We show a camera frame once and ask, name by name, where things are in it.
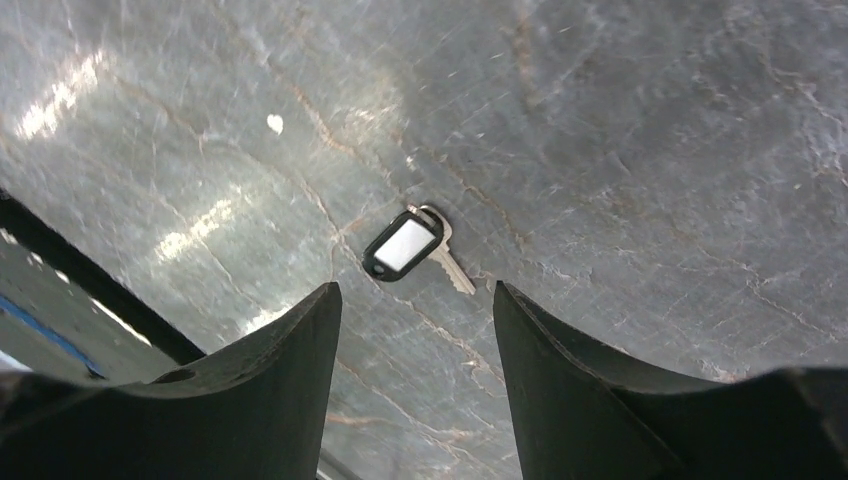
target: key blade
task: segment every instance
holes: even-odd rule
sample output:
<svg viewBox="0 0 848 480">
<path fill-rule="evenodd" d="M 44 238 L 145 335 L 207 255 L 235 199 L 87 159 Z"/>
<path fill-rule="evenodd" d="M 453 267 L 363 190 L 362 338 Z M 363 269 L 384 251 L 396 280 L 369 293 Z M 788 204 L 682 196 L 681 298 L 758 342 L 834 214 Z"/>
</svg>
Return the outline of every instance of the key blade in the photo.
<svg viewBox="0 0 848 480">
<path fill-rule="evenodd" d="M 474 284 L 471 283 L 471 280 L 465 275 L 459 264 L 456 263 L 456 260 L 446 250 L 439 248 L 430 254 L 430 258 L 438 262 L 445 272 L 447 272 L 448 278 L 450 278 L 451 283 L 453 283 L 454 288 L 458 292 L 474 295 L 474 292 L 477 291 Z"/>
</svg>

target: blue strip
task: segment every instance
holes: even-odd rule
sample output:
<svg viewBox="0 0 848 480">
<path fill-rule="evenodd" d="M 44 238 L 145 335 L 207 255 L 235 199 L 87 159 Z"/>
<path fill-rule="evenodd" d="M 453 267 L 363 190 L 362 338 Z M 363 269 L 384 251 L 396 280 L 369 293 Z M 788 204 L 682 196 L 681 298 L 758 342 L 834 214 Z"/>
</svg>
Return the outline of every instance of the blue strip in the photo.
<svg viewBox="0 0 848 480">
<path fill-rule="evenodd" d="M 89 370 L 100 375 L 103 374 L 100 371 L 100 368 L 89 359 L 84 353 L 82 353 L 77 347 L 75 347 L 71 342 L 69 342 L 65 337 L 59 335 L 48 327 L 45 327 L 41 323 L 38 322 L 32 315 L 27 313 L 25 310 L 19 308 L 17 305 L 12 303 L 11 300 L 7 299 L 3 295 L 0 295 L 0 310 L 5 310 L 9 312 L 13 317 L 17 317 L 22 322 L 24 322 L 28 327 L 34 329 L 38 333 L 42 334 L 51 342 L 58 345 L 62 350 L 64 350 L 68 355 L 76 358 L 81 361 Z"/>
</svg>

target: gray floor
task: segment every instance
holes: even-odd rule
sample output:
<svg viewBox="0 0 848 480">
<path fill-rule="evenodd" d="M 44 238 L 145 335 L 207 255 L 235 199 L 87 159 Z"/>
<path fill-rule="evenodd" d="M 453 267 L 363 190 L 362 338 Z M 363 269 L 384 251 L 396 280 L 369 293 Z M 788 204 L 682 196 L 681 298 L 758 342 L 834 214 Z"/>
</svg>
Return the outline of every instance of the gray floor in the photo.
<svg viewBox="0 0 848 480">
<path fill-rule="evenodd" d="M 339 281 L 365 478 L 519 475 L 496 279 L 680 372 L 848 362 L 843 2 L 2 5 L 2 184 L 208 351 Z M 360 270 L 424 201 L 475 296 Z"/>
</svg>

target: metal key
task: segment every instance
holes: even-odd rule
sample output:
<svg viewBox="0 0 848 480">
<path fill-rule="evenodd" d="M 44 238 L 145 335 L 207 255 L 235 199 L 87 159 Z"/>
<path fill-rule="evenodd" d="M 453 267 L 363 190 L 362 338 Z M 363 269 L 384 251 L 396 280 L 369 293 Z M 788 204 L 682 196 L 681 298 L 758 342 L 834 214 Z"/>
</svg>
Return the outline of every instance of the metal key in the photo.
<svg viewBox="0 0 848 480">
<path fill-rule="evenodd" d="M 442 237 L 442 243 L 433 250 L 433 253 L 427 256 L 432 260 L 439 262 L 439 265 L 445 269 L 448 273 L 448 277 L 450 277 L 451 282 L 453 282 L 453 286 L 459 290 L 461 293 L 467 293 L 469 295 L 474 295 L 474 292 L 477 289 L 474 288 L 474 284 L 471 283 L 471 280 L 465 275 L 465 272 L 462 271 L 462 268 L 456 263 L 453 256 L 450 254 L 450 247 L 448 246 L 448 240 L 450 240 L 451 235 L 453 235 L 453 229 L 448 223 L 447 219 L 442 216 L 441 213 L 438 212 L 435 208 L 429 205 L 421 205 L 421 210 L 426 212 L 427 214 L 431 214 L 434 217 L 438 218 L 439 221 L 442 222 L 442 228 L 444 229 L 444 236 Z"/>
</svg>

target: key tag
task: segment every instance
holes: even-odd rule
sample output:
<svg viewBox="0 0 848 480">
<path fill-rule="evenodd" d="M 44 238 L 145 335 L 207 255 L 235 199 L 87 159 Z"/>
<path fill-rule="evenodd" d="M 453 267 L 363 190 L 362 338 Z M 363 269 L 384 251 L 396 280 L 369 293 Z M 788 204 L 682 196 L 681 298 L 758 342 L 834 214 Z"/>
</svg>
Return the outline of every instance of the key tag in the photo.
<svg viewBox="0 0 848 480">
<path fill-rule="evenodd" d="M 427 258 L 443 235 L 438 218 L 409 205 L 368 245 L 362 255 L 362 267 L 376 280 L 396 282 Z"/>
</svg>

